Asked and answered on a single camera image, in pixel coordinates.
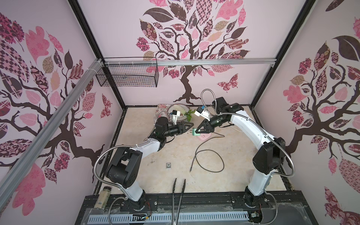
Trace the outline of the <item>green usb charger plug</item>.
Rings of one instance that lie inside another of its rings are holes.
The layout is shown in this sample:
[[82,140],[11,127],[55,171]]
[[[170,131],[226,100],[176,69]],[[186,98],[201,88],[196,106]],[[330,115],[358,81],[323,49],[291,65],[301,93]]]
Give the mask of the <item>green usb charger plug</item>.
[[201,135],[200,133],[197,133],[197,132],[196,132],[196,128],[192,128],[191,134],[192,134],[192,136],[194,136],[194,137],[198,137],[198,136]]

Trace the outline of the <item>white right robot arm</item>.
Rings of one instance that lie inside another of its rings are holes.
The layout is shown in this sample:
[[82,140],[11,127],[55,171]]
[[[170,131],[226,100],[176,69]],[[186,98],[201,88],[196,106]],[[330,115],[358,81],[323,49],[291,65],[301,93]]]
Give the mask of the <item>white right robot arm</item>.
[[255,171],[245,189],[249,197],[258,197],[265,193],[271,178],[279,175],[277,169],[284,162],[285,141],[276,138],[252,120],[239,104],[213,101],[215,113],[204,119],[205,133],[212,133],[216,127],[230,122],[238,127],[254,144],[257,153],[253,157]]

